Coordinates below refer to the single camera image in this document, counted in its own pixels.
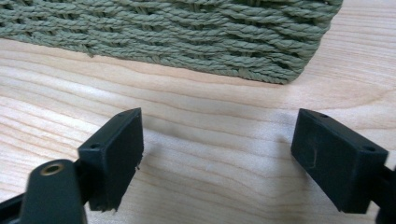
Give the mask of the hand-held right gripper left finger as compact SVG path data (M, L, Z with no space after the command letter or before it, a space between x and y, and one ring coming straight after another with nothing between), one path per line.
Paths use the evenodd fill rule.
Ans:
M92 211L117 210L143 152L141 108L111 118L78 148L83 202Z

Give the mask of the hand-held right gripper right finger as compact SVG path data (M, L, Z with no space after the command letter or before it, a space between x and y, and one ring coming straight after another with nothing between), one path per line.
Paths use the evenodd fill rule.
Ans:
M389 213L388 152L331 117L300 109L291 154L336 208L364 214L370 202Z

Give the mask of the green woven basket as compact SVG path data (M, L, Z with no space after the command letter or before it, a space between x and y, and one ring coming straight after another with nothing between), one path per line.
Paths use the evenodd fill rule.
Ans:
M0 0L0 38L287 84L343 0Z

